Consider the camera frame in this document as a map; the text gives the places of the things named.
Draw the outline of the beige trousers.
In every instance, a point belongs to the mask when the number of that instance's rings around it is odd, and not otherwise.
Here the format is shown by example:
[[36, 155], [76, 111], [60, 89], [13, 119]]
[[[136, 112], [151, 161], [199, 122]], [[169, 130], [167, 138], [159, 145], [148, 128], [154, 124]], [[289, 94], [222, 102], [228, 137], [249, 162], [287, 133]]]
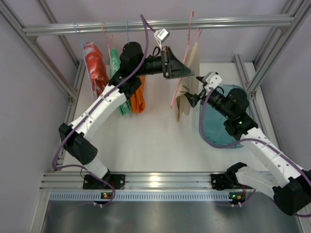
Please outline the beige trousers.
[[186, 56], [185, 65], [194, 71], [194, 75], [183, 77], [177, 85], [176, 103], [177, 103], [177, 122], [180, 123], [182, 115], [188, 116], [191, 105], [185, 94], [197, 94], [199, 81], [196, 79], [200, 75], [200, 52], [199, 43], [195, 42]]

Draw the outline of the orange trousers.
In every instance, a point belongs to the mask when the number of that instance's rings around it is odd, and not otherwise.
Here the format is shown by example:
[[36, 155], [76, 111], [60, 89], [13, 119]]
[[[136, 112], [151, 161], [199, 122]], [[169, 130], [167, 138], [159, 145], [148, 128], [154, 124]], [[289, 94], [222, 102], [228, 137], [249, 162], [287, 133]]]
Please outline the orange trousers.
[[141, 85], [130, 98], [132, 113], [142, 113], [145, 109], [144, 85], [146, 76], [140, 76]]

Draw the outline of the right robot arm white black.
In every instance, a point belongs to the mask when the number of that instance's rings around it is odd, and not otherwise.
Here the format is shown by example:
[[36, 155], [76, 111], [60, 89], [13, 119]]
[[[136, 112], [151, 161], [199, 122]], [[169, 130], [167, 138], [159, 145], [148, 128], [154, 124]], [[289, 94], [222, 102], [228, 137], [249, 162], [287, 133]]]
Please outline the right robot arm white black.
[[220, 87], [222, 78], [218, 73], [210, 72], [204, 77], [197, 77], [203, 84], [199, 94], [186, 93], [190, 105], [195, 107], [202, 102], [200, 128], [204, 131], [204, 113], [210, 105], [226, 118], [224, 127], [236, 142], [223, 146], [230, 148], [241, 144], [269, 170], [270, 175], [262, 174], [245, 163], [231, 166], [222, 175], [219, 189], [248, 186], [259, 191], [274, 201], [276, 206], [289, 216], [311, 203], [311, 172], [294, 163], [284, 155], [263, 133], [258, 124], [246, 112], [249, 100], [241, 88], [231, 89], [227, 95]]

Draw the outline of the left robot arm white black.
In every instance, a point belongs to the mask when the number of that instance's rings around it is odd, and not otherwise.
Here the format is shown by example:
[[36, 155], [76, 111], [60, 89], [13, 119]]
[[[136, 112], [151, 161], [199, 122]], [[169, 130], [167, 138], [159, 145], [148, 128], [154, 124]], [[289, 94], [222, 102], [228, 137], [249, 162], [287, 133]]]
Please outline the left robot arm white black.
[[175, 79], [194, 75], [169, 46], [158, 56], [146, 57], [138, 42], [129, 42], [123, 47], [120, 60], [120, 68], [103, 93], [80, 117], [59, 127], [61, 147], [79, 162], [79, 167], [99, 179], [108, 177], [110, 171], [97, 157], [98, 150], [91, 140], [107, 118], [138, 90], [140, 76], [161, 73], [165, 79]]

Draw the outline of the light pink hanger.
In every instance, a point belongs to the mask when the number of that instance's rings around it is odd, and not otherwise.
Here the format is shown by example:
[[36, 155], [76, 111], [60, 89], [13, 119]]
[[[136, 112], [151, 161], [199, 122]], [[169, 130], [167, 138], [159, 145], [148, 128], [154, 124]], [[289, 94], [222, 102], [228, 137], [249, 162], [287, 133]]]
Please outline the light pink hanger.
[[111, 48], [110, 48], [111, 39], [108, 39], [108, 37], [106, 35], [106, 31], [105, 31], [105, 28], [104, 28], [104, 23], [102, 21], [100, 21], [100, 23], [101, 23], [102, 32], [104, 34], [104, 40], [105, 40], [105, 43], [106, 43], [107, 48], [108, 48], [109, 61], [110, 61], [110, 64], [112, 64], [112, 56], [111, 56]]

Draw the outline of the red white trousers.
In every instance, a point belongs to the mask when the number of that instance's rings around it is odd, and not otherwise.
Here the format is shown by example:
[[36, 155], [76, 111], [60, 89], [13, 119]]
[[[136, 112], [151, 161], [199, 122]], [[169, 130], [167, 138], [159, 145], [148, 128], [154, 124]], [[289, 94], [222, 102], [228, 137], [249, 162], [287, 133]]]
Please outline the red white trousers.
[[94, 42], [88, 42], [84, 46], [85, 61], [88, 69], [92, 92], [97, 98], [105, 89], [109, 82], [106, 72], [104, 56]]

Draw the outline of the light blue hanger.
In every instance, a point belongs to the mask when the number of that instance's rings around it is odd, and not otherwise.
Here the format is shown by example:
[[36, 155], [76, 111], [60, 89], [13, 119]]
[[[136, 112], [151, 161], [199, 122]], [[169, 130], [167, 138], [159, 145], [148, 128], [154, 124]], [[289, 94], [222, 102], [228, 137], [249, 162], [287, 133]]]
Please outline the light blue hanger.
[[93, 98], [94, 98], [94, 100], [96, 100], [97, 99], [96, 89], [93, 88], [92, 80], [91, 80], [90, 73], [89, 73], [88, 66], [87, 66], [87, 62], [86, 62], [86, 51], [85, 51], [86, 43], [83, 42], [83, 40], [81, 38], [81, 35], [80, 35], [80, 31], [77, 30], [77, 24], [75, 22], [73, 22], [73, 28], [74, 28], [75, 34], [78, 37], [79, 43], [81, 45], [81, 49], [82, 49], [82, 53], [83, 53], [83, 62], [84, 62], [84, 65], [86, 67], [86, 72], [87, 72], [88, 79], [90, 81], [90, 88], [91, 88], [91, 91], [92, 91]]

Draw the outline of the teal plastic bin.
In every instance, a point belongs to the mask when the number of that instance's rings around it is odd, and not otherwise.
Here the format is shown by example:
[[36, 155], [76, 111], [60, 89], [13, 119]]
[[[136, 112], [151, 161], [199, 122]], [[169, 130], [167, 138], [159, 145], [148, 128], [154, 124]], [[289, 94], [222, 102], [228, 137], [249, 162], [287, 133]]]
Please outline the teal plastic bin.
[[[238, 85], [228, 85], [228, 84], [220, 84], [217, 87], [217, 91], [220, 94], [223, 94], [225, 97], [228, 93], [234, 88], [242, 90], [242, 93], [246, 95], [246, 99], [249, 100], [248, 94], [246, 91], [238, 86]], [[200, 101], [200, 114], [199, 114], [199, 133], [203, 138], [203, 134], [201, 132], [201, 114], [203, 110], [204, 99]], [[216, 146], [225, 146], [227, 144], [231, 144], [236, 142], [235, 138], [230, 136], [225, 129], [224, 122], [226, 118], [221, 115], [218, 111], [212, 108], [208, 103], [206, 104], [204, 115], [203, 115], [203, 129], [207, 139]], [[229, 148], [235, 149], [243, 147], [242, 144], [236, 144]]]

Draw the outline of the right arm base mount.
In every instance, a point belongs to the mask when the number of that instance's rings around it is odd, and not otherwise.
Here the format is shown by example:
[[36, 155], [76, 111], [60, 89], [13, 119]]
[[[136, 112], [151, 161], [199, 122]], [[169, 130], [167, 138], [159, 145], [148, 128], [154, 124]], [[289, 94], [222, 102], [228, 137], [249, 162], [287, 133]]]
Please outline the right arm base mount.
[[242, 185], [238, 183], [235, 175], [227, 173], [211, 174], [211, 185], [213, 189], [218, 191], [242, 188]]

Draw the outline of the right aluminium frame post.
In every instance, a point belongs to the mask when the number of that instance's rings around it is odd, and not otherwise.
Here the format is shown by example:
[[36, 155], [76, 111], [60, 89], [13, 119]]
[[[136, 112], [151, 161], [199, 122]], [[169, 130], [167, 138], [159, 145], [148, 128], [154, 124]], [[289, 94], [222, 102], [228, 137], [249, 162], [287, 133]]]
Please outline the right aluminium frame post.
[[249, 82], [246, 88], [248, 93], [253, 94], [260, 87], [270, 69], [277, 62], [281, 54], [285, 51], [285, 48], [289, 45], [290, 41], [293, 39], [310, 13], [311, 1], [303, 0], [301, 5], [298, 7], [297, 13], [294, 15], [294, 20], [291, 25], [288, 27], [288, 29], [283, 30], [280, 39], [276, 42], [276, 45], [256, 70], [253, 79]]

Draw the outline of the aluminium frame post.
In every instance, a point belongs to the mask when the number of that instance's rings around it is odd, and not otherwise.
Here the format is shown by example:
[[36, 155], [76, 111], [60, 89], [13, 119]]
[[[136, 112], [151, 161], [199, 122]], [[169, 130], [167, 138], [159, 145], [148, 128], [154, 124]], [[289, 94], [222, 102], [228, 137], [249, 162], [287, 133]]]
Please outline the aluminium frame post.
[[290, 41], [293, 39], [310, 13], [311, 1], [303, 0], [301, 5], [298, 7], [297, 13], [294, 15], [294, 20], [291, 25], [288, 27], [288, 29], [283, 30], [280, 39], [276, 42], [276, 45], [256, 70], [253, 79], [249, 82], [246, 88], [248, 93], [253, 94], [260, 87], [270, 69], [277, 62], [281, 54], [285, 51], [285, 48], [289, 45]]
[[66, 94], [69, 99], [77, 98], [77, 91], [71, 87], [69, 82], [65, 79], [61, 71], [57, 68], [55, 63], [44, 51], [42, 46], [36, 41], [37, 36], [27, 36], [23, 31], [24, 24], [19, 19], [18, 15], [14, 12], [13, 8], [6, 0], [0, 1], [0, 15], [4, 17], [6, 22], [11, 26], [19, 38], [24, 42], [28, 49], [39, 61], [41, 66], [47, 73], [56, 81], [61, 90]]

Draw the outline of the aluminium hanging rail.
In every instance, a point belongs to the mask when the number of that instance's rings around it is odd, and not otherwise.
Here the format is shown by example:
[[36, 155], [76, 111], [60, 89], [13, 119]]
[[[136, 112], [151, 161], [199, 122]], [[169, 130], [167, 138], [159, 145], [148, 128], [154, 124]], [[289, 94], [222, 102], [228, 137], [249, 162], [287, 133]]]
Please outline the aluminium hanging rail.
[[[219, 29], [219, 28], [247, 28], [247, 27], [287, 27], [294, 21], [289, 14], [250, 16], [250, 17], [218, 17], [195, 18], [180, 20], [148, 20], [151, 28], [158, 30], [188, 30], [188, 29]], [[51, 23], [44, 25], [26, 25], [22, 31], [27, 36], [66, 35], [75, 32], [99, 33], [105, 29], [108, 33], [139, 32], [144, 30], [142, 21], [122, 22], [76, 22]]]

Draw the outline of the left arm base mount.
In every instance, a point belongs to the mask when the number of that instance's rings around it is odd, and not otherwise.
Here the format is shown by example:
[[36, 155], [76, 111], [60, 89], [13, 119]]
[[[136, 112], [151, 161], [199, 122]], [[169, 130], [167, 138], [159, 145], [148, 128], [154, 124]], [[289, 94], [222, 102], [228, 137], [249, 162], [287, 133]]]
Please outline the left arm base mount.
[[[110, 174], [108, 177], [105, 178], [105, 180], [116, 190], [121, 190], [124, 188], [125, 178], [126, 176], [124, 174]], [[85, 175], [83, 189], [99, 190], [99, 189], [110, 189], [110, 187], [104, 184], [103, 182], [95, 179], [91, 175]]]

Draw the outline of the aluminium front rail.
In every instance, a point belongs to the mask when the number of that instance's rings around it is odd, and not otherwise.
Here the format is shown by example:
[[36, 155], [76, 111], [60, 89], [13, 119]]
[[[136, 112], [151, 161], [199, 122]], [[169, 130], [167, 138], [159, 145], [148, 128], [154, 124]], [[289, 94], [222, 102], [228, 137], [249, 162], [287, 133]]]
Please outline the aluminium front rail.
[[[112, 172], [110, 184], [130, 191], [212, 190], [217, 172]], [[43, 175], [41, 190], [71, 191], [91, 189], [99, 182], [86, 172], [58, 171]]]

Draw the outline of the left aluminium frame post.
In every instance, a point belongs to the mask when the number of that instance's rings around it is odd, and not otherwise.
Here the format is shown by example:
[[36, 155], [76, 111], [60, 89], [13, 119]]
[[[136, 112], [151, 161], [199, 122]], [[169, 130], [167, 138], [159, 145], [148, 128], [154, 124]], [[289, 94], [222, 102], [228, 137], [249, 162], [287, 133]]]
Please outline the left aluminium frame post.
[[0, 15], [4, 17], [6, 22], [11, 26], [19, 38], [24, 42], [28, 49], [39, 61], [41, 66], [47, 73], [56, 81], [61, 90], [66, 94], [69, 99], [77, 98], [77, 91], [71, 87], [69, 82], [65, 79], [61, 71], [57, 68], [55, 63], [44, 51], [42, 46], [36, 41], [37, 36], [27, 36], [23, 31], [24, 24], [19, 19], [18, 15], [14, 12], [13, 8], [6, 0], [0, 1]]

